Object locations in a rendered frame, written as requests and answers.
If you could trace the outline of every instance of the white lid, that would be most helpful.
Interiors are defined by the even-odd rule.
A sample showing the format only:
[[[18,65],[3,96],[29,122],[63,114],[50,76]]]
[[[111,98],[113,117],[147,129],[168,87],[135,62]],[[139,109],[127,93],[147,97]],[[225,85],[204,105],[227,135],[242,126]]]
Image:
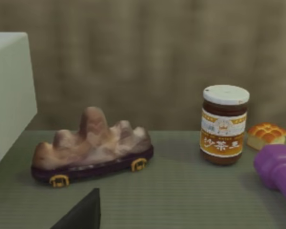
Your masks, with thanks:
[[[240,105],[249,101],[250,93],[232,85],[213,85],[204,89],[204,99],[220,105]]]

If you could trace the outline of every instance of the white block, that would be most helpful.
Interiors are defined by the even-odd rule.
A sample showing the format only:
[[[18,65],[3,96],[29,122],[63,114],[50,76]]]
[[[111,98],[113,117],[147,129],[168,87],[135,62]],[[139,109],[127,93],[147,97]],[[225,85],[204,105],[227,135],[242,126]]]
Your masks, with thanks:
[[[36,113],[28,35],[0,32],[0,161]]]

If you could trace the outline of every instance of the green tabletop surface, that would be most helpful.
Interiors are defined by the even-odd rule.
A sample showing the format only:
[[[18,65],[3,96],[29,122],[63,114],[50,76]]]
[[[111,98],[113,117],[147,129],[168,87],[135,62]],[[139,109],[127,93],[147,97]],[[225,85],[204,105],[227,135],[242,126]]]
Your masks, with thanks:
[[[0,163],[0,229],[49,229],[93,188],[101,192],[101,229],[286,229],[286,199],[263,186],[245,147],[233,166],[201,159],[199,132],[151,132],[154,158],[66,188],[31,178],[31,158],[52,131],[25,131]]]

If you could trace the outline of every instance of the glass jar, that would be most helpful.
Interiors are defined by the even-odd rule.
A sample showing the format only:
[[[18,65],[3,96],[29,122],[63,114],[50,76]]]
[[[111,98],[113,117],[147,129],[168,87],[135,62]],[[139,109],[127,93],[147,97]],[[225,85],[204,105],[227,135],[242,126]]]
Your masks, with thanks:
[[[200,152],[213,164],[234,164],[242,155],[250,94],[237,86],[213,85],[203,96]]]

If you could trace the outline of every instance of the dumbbell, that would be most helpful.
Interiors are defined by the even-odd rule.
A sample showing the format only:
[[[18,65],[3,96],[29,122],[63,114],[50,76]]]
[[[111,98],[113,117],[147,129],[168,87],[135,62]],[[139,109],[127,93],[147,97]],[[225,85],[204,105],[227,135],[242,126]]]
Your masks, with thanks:
[[[286,197],[286,145],[266,145],[255,156],[254,167],[264,185]]]

